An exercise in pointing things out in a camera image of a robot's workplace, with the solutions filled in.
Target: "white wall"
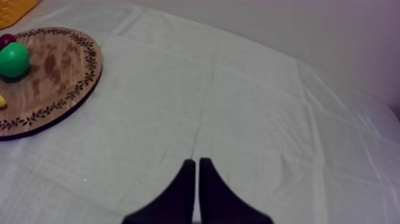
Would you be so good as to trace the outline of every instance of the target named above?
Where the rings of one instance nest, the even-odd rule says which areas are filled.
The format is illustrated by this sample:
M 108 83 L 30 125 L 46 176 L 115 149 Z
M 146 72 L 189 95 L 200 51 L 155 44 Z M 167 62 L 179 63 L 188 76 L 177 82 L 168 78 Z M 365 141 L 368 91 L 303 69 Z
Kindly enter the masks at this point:
M 299 58 L 389 105 L 400 104 L 396 1 L 133 0 Z

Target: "yellow object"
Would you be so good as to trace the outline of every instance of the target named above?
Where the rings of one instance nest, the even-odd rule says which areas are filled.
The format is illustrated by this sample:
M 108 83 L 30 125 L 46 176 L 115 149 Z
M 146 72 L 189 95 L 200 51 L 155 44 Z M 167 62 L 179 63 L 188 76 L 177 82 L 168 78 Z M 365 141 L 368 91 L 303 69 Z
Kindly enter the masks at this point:
M 5 99 L 2 95 L 0 95 L 0 108 L 4 107 L 7 104 L 7 102 L 5 102 Z
M 38 0 L 0 0 L 0 29 L 16 23 L 36 4 Z

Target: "wooden tray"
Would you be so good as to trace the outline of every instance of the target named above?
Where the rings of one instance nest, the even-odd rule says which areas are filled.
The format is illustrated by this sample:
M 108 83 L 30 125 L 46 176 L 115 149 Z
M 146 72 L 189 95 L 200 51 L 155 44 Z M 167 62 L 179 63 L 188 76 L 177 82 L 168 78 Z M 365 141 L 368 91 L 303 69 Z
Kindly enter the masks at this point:
M 0 80 L 7 108 L 0 111 L 0 140 L 32 135 L 74 111 L 95 88 L 102 69 L 100 47 L 88 35 L 41 28 L 15 35 L 30 55 L 22 80 Z

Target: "white tablecloth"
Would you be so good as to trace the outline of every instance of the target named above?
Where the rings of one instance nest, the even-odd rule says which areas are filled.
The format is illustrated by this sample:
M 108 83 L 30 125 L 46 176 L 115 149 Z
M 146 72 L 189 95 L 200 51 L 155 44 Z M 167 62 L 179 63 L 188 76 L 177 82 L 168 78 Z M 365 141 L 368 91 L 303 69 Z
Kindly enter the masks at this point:
M 51 4 L 6 31 L 81 30 L 104 70 L 69 118 L 0 142 L 0 223 L 120 223 L 200 157 L 277 224 L 400 223 L 400 125 L 385 106 L 212 27 L 127 3 Z

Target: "yellow ball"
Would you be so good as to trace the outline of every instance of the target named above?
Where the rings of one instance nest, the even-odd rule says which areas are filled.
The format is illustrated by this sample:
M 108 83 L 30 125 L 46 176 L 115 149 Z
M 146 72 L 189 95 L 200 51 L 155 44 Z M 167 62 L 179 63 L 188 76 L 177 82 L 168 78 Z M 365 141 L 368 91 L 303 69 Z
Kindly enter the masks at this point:
M 0 95 L 0 107 L 4 107 L 7 104 L 7 102 L 5 102 L 5 99 L 2 95 Z

